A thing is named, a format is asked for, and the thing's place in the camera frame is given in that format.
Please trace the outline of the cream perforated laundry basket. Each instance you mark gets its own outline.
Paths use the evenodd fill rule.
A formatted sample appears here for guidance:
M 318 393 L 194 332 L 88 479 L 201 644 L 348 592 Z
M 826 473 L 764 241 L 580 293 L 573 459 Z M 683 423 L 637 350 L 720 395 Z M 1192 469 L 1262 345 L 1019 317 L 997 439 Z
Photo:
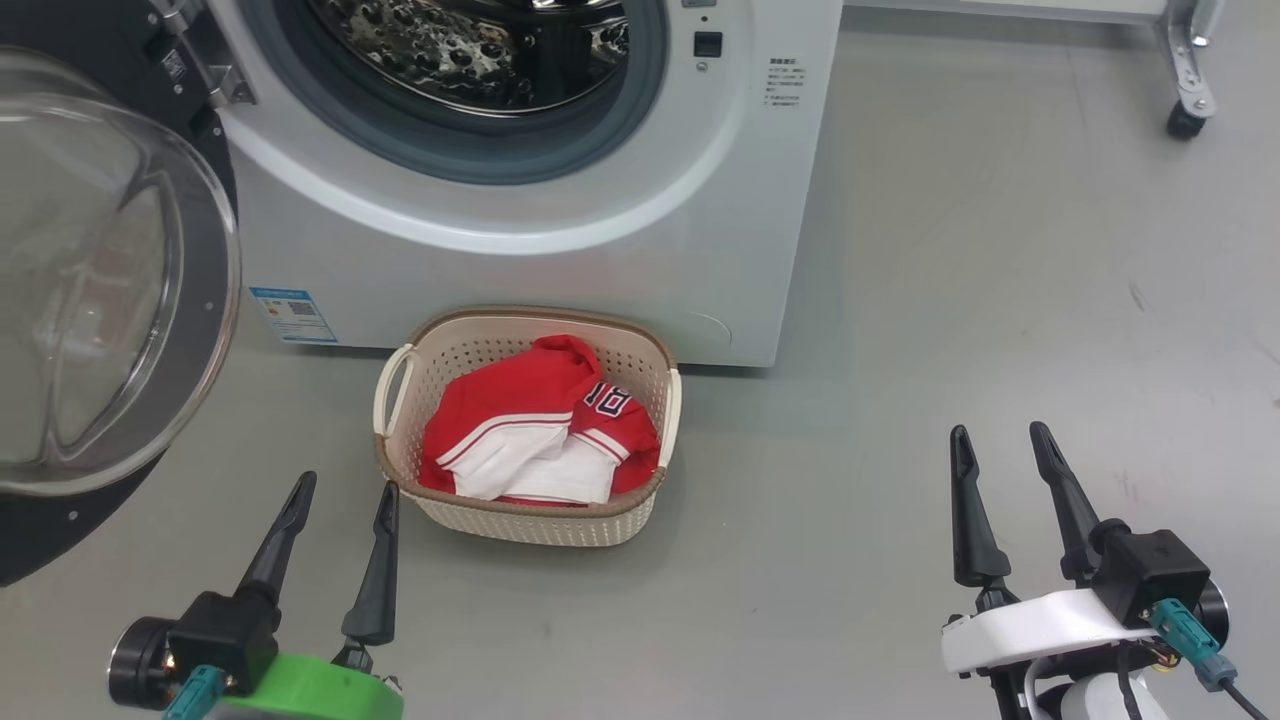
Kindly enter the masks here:
M 552 334 L 586 342 L 605 378 L 645 406 L 659 436 L 646 483 L 577 509 L 461 498 L 421 486 L 422 432 L 445 386 Z M 611 547 L 632 539 L 652 515 L 675 451 L 682 393 L 675 355 L 631 320 L 559 307 L 462 307 L 421 324 L 387 360 L 374 395 L 374 448 L 383 477 L 444 528 L 525 544 Z

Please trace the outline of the black round glass washer door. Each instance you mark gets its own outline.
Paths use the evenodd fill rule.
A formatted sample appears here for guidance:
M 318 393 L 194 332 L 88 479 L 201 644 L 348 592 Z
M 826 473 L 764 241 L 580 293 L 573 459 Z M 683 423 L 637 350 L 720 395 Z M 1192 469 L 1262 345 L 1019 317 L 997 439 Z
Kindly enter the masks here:
M 239 82 L 205 0 L 0 0 L 0 588 L 109 519 L 220 370 Z

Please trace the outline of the white front-load washing machine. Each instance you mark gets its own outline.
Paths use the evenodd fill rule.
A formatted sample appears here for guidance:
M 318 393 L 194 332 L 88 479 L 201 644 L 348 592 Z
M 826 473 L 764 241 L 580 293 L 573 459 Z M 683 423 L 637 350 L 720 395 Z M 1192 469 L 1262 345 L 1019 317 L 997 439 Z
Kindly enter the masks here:
M 334 345 L 520 305 L 769 366 L 842 0 L 207 0 L 244 284 Z

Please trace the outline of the red and white jersey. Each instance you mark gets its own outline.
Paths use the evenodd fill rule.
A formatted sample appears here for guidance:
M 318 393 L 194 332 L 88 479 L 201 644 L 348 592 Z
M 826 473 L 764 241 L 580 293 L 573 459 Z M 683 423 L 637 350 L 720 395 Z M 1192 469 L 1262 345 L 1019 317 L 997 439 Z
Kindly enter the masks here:
M 571 334 L 452 380 L 422 434 L 419 484 L 461 498 L 586 507 L 645 486 L 660 442 L 646 411 Z

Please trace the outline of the blue energy label sticker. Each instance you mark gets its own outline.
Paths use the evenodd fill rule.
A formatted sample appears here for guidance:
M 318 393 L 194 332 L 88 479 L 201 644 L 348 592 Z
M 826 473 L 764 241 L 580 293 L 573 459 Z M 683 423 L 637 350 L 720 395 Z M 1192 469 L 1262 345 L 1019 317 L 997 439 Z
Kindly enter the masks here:
M 276 337 L 297 345 L 338 345 L 306 290 L 250 287 L 250 296 Z

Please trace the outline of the metal frame leg with caster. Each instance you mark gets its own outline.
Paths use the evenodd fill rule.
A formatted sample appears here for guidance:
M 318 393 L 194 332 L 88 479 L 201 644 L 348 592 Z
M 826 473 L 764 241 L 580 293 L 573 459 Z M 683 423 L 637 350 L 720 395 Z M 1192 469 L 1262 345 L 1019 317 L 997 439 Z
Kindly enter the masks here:
M 1166 132 L 1172 138 L 1198 137 L 1217 111 L 1197 53 L 1210 46 L 1225 4 L 1226 0 L 1167 0 L 1157 22 L 1162 54 L 1178 92 L 1166 120 Z

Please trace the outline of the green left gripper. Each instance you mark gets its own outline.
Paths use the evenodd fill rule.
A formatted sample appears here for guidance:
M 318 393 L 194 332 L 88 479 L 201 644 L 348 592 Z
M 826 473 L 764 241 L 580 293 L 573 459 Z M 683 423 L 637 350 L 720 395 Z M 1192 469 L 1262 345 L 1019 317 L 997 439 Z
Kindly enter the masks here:
M 308 520 L 316 484 L 316 471 L 300 475 L 241 578 L 237 597 L 257 596 L 271 607 L 279 605 L 294 541 Z M 387 482 L 372 521 L 372 552 L 355 603 L 340 625 L 346 639 L 358 644 L 344 646 L 333 660 L 278 655 L 255 692 L 224 697 L 214 707 L 212 720 L 403 720 L 404 697 L 398 680 L 376 675 L 366 648 L 396 638 L 399 501 L 398 486 Z

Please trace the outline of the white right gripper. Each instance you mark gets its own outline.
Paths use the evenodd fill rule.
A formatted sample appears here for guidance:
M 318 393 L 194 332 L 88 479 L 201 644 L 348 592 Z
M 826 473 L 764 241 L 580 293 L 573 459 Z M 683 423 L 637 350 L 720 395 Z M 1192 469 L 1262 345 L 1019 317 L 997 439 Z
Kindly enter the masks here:
M 1089 536 L 1100 523 L 1051 429 L 1029 425 L 1036 464 L 1050 488 L 1062 544 L 1060 569 L 1089 585 L 1100 555 Z M 998 547 L 978 480 L 980 468 L 964 425 L 950 433 L 954 579 L 983 588 L 1011 573 Z M 1059 591 L 973 615 L 941 630 L 947 673 L 989 680 L 1000 720 L 1164 720 L 1142 673 L 1146 629 L 1126 629 L 1092 591 Z

